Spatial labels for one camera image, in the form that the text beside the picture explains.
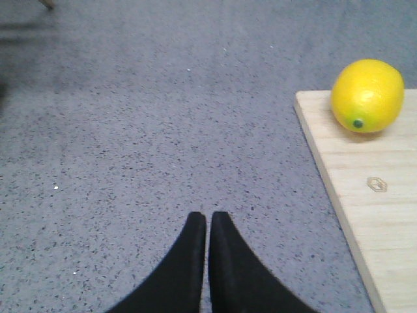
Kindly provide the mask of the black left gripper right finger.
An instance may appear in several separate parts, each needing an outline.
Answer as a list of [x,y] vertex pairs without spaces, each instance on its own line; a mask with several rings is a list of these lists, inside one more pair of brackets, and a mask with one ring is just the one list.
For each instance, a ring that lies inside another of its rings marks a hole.
[[213,312],[315,312],[261,263],[227,212],[212,215],[208,280]]

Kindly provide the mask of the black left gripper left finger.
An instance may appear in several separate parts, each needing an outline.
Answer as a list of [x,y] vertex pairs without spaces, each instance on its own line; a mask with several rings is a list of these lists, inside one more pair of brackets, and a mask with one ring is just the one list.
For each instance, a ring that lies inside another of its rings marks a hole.
[[206,218],[191,212],[154,271],[110,312],[199,312],[205,268]]

